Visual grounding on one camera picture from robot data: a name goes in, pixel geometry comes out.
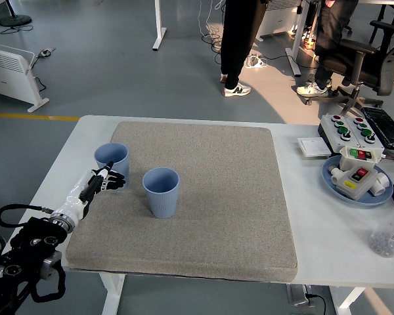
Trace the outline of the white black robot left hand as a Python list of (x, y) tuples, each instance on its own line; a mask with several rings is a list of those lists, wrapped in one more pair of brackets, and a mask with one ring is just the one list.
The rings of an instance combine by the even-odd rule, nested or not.
[(117, 190), (126, 183), (125, 176), (112, 170), (113, 162), (86, 172), (68, 194), (65, 203), (53, 211), (50, 219), (63, 219), (75, 226), (88, 212), (94, 196), (105, 190)]

